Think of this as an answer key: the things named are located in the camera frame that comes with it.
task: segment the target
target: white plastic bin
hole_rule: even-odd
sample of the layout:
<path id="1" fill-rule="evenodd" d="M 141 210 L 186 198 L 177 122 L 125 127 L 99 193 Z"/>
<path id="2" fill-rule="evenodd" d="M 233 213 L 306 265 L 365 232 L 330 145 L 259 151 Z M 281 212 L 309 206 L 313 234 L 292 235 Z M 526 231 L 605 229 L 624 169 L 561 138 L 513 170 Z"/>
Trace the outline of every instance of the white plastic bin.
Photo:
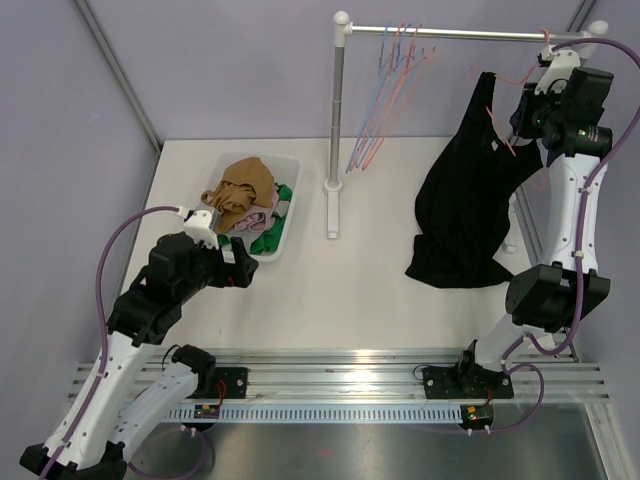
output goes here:
<path id="1" fill-rule="evenodd" d="M 296 201 L 298 199 L 298 189 L 300 187 L 300 179 L 302 178 L 302 162 L 297 158 L 287 157 L 282 155 L 265 155 L 257 152 L 227 152 L 218 157 L 218 161 L 215 164 L 211 178 L 207 183 L 207 188 L 215 190 L 218 183 L 222 179 L 225 169 L 244 158 L 258 157 L 262 160 L 262 163 L 271 171 L 271 174 L 275 178 L 276 183 L 285 184 L 291 188 L 293 194 L 291 197 L 291 203 L 289 204 L 289 211 L 285 217 L 284 227 L 282 229 L 282 236 L 280 237 L 280 243 L 278 249 L 275 252 L 264 253 L 262 255 L 251 255 L 259 262 L 273 262 L 284 250 L 284 245 L 289 234 L 289 227 L 291 226 L 291 219 L 296 207 Z M 224 247 L 224 257 L 226 260 L 233 259 L 233 253 L 231 253 L 231 247 L 227 245 Z"/>

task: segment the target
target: gray floor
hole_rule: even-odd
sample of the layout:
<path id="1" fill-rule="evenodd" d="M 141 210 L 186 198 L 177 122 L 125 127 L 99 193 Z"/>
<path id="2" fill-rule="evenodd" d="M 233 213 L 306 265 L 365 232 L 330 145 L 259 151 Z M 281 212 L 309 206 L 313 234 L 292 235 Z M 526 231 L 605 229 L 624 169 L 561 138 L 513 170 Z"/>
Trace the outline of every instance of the gray floor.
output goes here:
<path id="1" fill-rule="evenodd" d="M 501 406 L 496 425 L 517 421 Z M 192 478 L 224 480 L 606 479 L 587 417 L 580 406 L 545 406 L 513 433 L 468 438 L 413 425 L 218 425 L 207 432 L 215 466 Z M 134 463 L 158 477 L 188 471 L 200 442 L 164 424 Z M 136 479 L 129 473 L 126 479 Z"/>

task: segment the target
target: brown cloth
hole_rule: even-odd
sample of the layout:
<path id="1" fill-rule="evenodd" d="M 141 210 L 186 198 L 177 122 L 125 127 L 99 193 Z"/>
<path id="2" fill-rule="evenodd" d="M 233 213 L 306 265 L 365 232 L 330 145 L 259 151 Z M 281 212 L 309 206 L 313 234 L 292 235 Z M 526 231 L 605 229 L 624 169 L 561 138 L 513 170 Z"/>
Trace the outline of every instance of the brown cloth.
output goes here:
<path id="1" fill-rule="evenodd" d="M 220 212 L 216 233 L 233 227 L 255 203 L 271 208 L 273 175 L 258 157 L 249 157 L 227 167 L 215 191 L 207 190 L 200 200 Z"/>

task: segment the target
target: black garment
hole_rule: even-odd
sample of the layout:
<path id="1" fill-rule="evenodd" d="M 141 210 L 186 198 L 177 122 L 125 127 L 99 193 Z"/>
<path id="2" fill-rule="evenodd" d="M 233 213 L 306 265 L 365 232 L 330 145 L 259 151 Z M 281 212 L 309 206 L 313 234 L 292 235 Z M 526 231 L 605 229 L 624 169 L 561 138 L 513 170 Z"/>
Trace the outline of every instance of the black garment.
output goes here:
<path id="1" fill-rule="evenodd" d="M 458 132 L 416 198 L 422 235 L 406 274 L 434 287 L 485 287 L 513 277 L 493 255 L 509 232 L 509 197 L 542 163 L 536 142 L 514 147 L 514 157 L 496 135 L 486 110 L 495 81 L 493 73 L 480 76 Z"/>

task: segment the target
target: pink cloth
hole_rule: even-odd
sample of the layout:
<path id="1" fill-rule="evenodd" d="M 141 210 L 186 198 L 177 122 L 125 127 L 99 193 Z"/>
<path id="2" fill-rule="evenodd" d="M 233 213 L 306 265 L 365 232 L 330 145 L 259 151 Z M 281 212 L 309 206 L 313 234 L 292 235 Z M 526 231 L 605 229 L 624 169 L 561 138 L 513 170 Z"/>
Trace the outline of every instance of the pink cloth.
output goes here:
<path id="1" fill-rule="evenodd" d="M 234 228 L 238 231 L 249 230 L 250 232 L 264 232 L 273 227 L 275 219 L 272 216 L 273 209 L 280 200 L 278 196 L 278 190 L 274 187 L 273 194 L 271 195 L 271 208 L 259 207 L 252 204 L 247 210 L 247 213 L 234 225 Z"/>

